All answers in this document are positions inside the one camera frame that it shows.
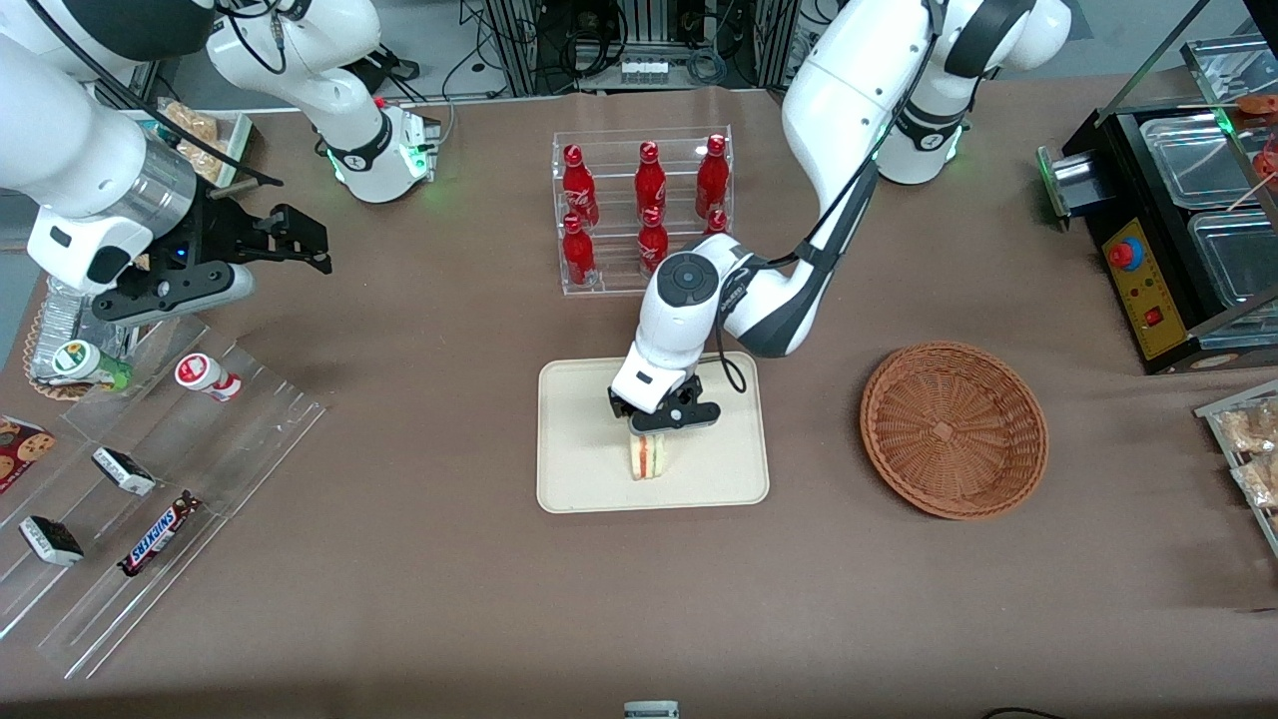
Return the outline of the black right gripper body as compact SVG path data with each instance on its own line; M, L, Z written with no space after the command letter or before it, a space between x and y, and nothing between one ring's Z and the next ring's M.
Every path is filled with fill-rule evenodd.
M259 217L247 213L236 201L198 195L188 220L192 235L187 240L187 268L265 259L266 232L259 229Z

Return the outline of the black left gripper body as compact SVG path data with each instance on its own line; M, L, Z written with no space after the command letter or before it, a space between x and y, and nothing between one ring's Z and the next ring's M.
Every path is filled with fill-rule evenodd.
M643 412L639 406L629 404L612 388L608 390L610 405L616 418L654 418L654 424L705 423L705 404L699 401L702 392L702 381L693 374L661 398L652 412Z

